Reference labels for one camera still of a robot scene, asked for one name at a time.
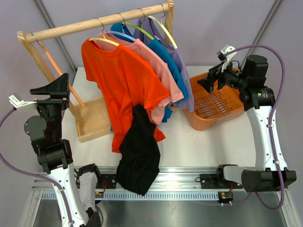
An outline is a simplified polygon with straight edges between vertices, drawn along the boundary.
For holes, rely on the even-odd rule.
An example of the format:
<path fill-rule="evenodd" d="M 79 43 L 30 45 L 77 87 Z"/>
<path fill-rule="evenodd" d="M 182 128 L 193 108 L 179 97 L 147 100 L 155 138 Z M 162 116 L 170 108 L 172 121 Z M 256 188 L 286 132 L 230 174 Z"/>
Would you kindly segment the orange clothes hanger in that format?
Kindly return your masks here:
<path fill-rule="evenodd" d="M 53 67 L 55 68 L 55 70 L 58 72 L 59 75 L 62 75 L 63 72 L 61 71 L 61 69 L 59 68 L 59 66 L 57 65 L 57 63 L 55 62 L 55 60 L 52 58 L 51 54 L 49 53 L 49 51 L 46 49 L 45 45 L 42 43 L 42 41 L 38 41 L 37 38 L 34 36 L 33 33 L 31 33 L 31 35 L 33 36 L 34 40 L 41 46 L 41 48 L 43 49 L 44 53 L 46 54 L 47 58 L 49 59 L 50 63 L 53 65 Z M 84 102 L 81 100 L 81 98 L 79 97 L 79 95 L 76 93 L 76 91 L 74 90 L 74 88 L 72 87 L 72 85 L 69 83 L 69 89 L 71 91 L 71 93 L 73 94 L 73 96 L 76 98 L 76 100 L 78 101 L 78 103 L 81 106 L 85 106 Z"/>

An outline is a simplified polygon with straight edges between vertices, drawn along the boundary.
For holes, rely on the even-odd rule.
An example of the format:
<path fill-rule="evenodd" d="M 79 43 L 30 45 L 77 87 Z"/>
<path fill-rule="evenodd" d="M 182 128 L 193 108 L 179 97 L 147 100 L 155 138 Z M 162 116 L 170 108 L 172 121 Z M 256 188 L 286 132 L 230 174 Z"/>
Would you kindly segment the orange t shirt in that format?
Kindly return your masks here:
<path fill-rule="evenodd" d="M 119 147 L 131 127 L 132 110 L 141 104 L 150 112 L 169 91 L 152 70 L 149 63 L 123 45 L 115 46 L 87 39 L 81 46 L 81 55 L 88 81 L 101 90 L 113 128 L 112 151 Z"/>

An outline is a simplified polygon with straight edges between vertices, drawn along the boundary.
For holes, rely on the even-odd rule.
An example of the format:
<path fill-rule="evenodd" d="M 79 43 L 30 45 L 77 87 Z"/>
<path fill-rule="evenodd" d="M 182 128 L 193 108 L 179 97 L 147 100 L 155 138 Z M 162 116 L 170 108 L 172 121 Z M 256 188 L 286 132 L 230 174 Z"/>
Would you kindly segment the yellow clothes hanger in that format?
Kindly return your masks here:
<path fill-rule="evenodd" d="M 90 40 L 90 41 L 103 41 L 103 42 L 107 42 L 107 43 L 109 43 L 109 44 L 112 44 L 112 45 L 114 45 L 114 46 L 119 46 L 118 43 L 116 43 L 116 42 L 114 42 L 114 41 L 112 41 L 112 40 L 109 40 L 109 39 L 106 39 L 106 38 L 105 38 L 104 33 L 103 33 L 104 30 L 105 30 L 105 27 L 104 27 L 103 22 L 101 21 L 101 19 L 99 19 L 99 18 L 97 18 L 97 17 L 96 17 L 95 19 L 97 19 L 97 20 L 101 23 L 101 25 L 102 25 L 102 27 L 103 27 L 103 30 L 102 30 L 103 38 L 94 37 L 94 38 L 90 38 L 89 40 Z"/>

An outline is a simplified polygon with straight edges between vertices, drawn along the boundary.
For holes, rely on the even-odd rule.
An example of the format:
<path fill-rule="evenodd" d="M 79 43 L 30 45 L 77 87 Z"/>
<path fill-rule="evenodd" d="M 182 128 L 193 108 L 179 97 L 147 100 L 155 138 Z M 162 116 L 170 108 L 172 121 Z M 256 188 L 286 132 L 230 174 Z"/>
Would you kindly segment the black t shirt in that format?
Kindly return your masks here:
<path fill-rule="evenodd" d="M 159 173 L 160 151 L 154 137 L 156 125 L 150 122 L 141 104 L 133 110 L 133 120 L 120 151 L 117 182 L 126 190 L 144 196 Z"/>

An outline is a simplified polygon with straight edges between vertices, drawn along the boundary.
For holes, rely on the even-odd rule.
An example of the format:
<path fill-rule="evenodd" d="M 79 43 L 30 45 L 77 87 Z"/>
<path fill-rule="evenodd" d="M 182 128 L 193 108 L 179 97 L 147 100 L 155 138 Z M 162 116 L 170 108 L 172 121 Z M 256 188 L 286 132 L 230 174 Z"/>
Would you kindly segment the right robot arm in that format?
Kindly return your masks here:
<path fill-rule="evenodd" d="M 281 192 L 296 181 L 296 172 L 288 169 L 280 148 L 274 109 L 277 98 L 265 86 L 267 69 L 267 58 L 250 55 L 242 71 L 234 70 L 232 63 L 226 67 L 220 63 L 197 81 L 209 94 L 213 93 L 215 83 L 218 89 L 228 86 L 238 90 L 253 131 L 255 169 L 219 165 L 215 175 L 219 187 L 235 182 L 247 192 Z"/>

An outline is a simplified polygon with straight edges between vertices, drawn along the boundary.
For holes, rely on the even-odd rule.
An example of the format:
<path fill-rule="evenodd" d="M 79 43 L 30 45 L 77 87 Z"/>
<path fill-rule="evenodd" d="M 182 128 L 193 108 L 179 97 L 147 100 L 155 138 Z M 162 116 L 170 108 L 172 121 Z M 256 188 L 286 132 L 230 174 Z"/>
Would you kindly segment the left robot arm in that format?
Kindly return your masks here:
<path fill-rule="evenodd" d="M 32 95 L 49 95 L 34 101 L 38 115 L 30 117 L 24 131 L 30 136 L 38 163 L 46 173 L 43 179 L 52 183 L 62 226 L 99 227 L 101 219 L 95 205 L 95 191 L 102 176 L 95 164 L 74 171 L 71 146 L 62 138 L 62 112 L 69 105 L 69 75 L 30 90 Z"/>

